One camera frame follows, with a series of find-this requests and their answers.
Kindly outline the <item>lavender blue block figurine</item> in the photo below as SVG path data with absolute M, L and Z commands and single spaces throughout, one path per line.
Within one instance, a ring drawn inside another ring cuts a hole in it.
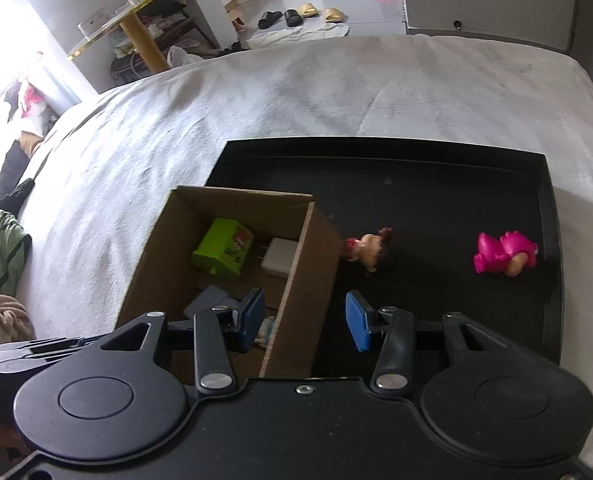
M 215 285 L 208 285 L 200 294 L 194 298 L 184 310 L 182 314 L 185 318 L 193 318 L 197 312 L 205 309 L 212 309 L 213 307 L 227 307 L 234 309 L 239 304 L 237 299 L 232 298 L 228 292 L 218 288 Z

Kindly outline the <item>blue red cupcake figurine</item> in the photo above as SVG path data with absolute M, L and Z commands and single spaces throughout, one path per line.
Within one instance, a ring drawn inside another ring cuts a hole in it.
M 266 316 L 266 318 L 264 318 L 254 339 L 254 344 L 257 347 L 263 349 L 266 349 L 268 347 L 270 338 L 272 338 L 272 331 L 274 330 L 275 322 L 275 315 Z

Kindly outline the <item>green square toy box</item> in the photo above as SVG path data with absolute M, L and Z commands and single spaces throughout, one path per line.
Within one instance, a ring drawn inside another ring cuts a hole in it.
M 214 276 L 238 278 L 253 239 L 253 233 L 237 220 L 216 218 L 192 253 L 192 263 Z

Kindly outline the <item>white USB wall charger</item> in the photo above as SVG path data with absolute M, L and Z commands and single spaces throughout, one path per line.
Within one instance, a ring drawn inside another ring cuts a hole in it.
M 297 254 L 295 240 L 273 237 L 255 248 L 255 258 L 263 272 L 276 278 L 287 278 Z

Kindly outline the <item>brown cardboard box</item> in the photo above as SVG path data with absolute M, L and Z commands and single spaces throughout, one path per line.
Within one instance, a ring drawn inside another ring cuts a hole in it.
M 237 220 L 254 235 L 238 278 L 208 274 L 191 261 L 216 218 Z M 273 237 L 298 243 L 287 278 L 263 272 L 255 258 L 255 248 Z M 170 192 L 144 246 L 118 324 L 148 311 L 180 321 L 182 310 L 208 285 L 236 299 L 261 287 L 265 312 L 275 315 L 275 326 L 266 349 L 232 357 L 238 379 L 309 377 L 341 248 L 341 238 L 313 196 L 180 186 Z

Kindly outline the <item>small brown-haired doll figurine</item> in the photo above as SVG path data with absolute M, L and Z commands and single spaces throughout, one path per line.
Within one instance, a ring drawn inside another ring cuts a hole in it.
M 344 242 L 343 257 L 352 262 L 360 262 L 368 272 L 375 272 L 377 264 L 385 256 L 391 242 L 392 229 L 381 228 L 376 234 L 364 234 L 361 238 L 349 237 Z

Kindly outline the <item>black rectangular tray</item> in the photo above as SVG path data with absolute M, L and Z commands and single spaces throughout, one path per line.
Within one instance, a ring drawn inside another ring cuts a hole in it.
M 547 359 L 561 356 L 559 221 L 541 154 L 414 139 L 238 140 L 226 144 L 208 185 L 310 194 L 342 238 L 392 229 L 375 272 L 340 262 L 313 365 L 318 377 L 367 376 L 373 365 L 345 324 L 352 289 L 420 321 L 461 312 Z M 514 278 L 475 271 L 479 235 L 513 231 L 536 243 L 536 266 Z

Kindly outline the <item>pink hooded doll figurine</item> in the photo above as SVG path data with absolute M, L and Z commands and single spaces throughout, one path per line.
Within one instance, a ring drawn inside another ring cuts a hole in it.
M 506 232 L 498 238 L 480 233 L 473 266 L 478 274 L 505 274 L 514 278 L 525 269 L 535 268 L 538 254 L 539 245 L 519 231 Z

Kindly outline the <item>white plush blanket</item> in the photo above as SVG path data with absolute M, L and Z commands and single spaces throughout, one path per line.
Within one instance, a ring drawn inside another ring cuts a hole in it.
M 345 37 L 174 68 L 67 110 L 35 153 L 16 291 L 41 337 L 110 330 L 167 194 L 225 144 L 396 136 L 542 153 L 562 227 L 562 363 L 593 392 L 593 83 L 569 56 L 458 37 Z M 593 431 L 583 457 L 593 466 Z

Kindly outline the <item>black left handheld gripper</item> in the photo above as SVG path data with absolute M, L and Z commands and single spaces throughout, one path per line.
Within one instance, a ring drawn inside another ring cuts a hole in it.
M 0 344 L 0 374 L 38 370 L 80 351 L 102 336 L 52 338 Z

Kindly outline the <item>green striped garment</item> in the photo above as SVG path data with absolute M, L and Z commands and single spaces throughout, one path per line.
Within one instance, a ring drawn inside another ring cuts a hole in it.
M 0 210 L 0 295 L 16 296 L 32 238 L 16 217 Z

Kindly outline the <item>round glass gold-rim table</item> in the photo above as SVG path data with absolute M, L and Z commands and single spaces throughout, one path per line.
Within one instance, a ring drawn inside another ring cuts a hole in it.
M 155 0 L 139 0 L 136 3 L 126 3 L 115 12 L 113 18 L 76 44 L 68 53 L 68 59 L 74 60 L 100 38 L 110 34 L 116 28 L 121 28 L 151 73 L 159 74 L 169 70 L 170 65 L 168 65 L 166 57 L 137 15 L 145 6 L 154 2 Z

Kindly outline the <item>white floor mat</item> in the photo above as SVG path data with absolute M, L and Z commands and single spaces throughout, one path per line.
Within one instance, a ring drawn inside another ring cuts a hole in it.
M 307 41 L 342 38 L 347 36 L 349 32 L 350 26 L 343 23 L 298 26 L 254 35 L 246 42 L 246 46 L 250 50 L 258 50 L 269 47 L 287 46 L 288 44 L 301 44 L 301 42 Z

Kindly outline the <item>black slipper left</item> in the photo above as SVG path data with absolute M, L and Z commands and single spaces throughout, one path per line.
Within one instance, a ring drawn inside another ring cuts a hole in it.
M 261 30 L 269 29 L 280 21 L 282 17 L 283 13 L 281 11 L 266 11 L 257 21 L 257 28 Z

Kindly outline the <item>black slipper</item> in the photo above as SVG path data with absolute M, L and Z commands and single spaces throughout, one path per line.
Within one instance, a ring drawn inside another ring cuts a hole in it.
M 287 9 L 283 13 L 284 20 L 288 27 L 298 27 L 303 24 L 302 15 L 295 9 Z
M 281 11 L 266 11 L 257 21 L 257 28 L 261 30 L 269 29 L 280 21 L 282 17 L 283 13 Z

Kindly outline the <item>black slipper right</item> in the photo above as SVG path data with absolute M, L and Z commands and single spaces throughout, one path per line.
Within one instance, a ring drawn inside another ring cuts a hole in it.
M 288 27 L 298 27 L 303 24 L 302 15 L 295 9 L 287 9 L 283 13 L 284 20 Z

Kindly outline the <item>beige slipper left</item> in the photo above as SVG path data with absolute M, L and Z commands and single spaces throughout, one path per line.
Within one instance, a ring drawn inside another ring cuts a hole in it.
M 319 15 L 319 11 L 313 3 L 306 2 L 299 7 L 298 10 L 299 14 L 302 18 L 315 18 L 315 16 Z

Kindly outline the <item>beige slipper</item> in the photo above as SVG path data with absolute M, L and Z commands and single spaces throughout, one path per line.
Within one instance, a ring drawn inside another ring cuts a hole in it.
M 324 14 L 326 23 L 339 24 L 345 22 L 345 14 L 337 8 L 328 8 Z
M 299 14 L 302 18 L 315 18 L 315 16 L 319 15 L 319 11 L 313 3 L 306 2 L 299 7 L 298 10 Z

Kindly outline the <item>beige slipper right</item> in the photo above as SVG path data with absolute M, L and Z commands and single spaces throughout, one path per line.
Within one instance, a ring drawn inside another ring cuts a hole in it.
M 328 8 L 324 14 L 326 23 L 339 24 L 345 22 L 345 14 L 337 8 Z

